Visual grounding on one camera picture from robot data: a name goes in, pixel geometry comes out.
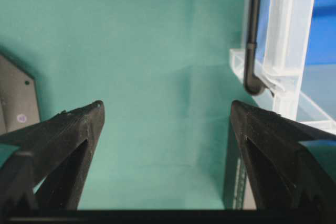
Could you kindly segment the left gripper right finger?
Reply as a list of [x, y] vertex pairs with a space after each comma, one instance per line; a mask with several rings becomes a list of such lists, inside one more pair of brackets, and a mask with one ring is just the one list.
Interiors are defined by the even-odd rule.
[[335, 213], [335, 135], [238, 100], [230, 122], [257, 208]]

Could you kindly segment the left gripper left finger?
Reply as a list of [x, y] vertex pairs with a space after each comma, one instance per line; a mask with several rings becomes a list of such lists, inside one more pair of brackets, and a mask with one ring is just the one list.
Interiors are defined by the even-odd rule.
[[1, 165], [1, 213], [76, 210], [103, 126], [98, 100], [1, 135], [1, 146], [15, 148]]

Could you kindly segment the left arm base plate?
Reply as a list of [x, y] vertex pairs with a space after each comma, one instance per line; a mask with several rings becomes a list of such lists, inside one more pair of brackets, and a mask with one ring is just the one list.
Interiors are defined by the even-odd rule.
[[34, 77], [1, 55], [1, 134], [39, 122]]

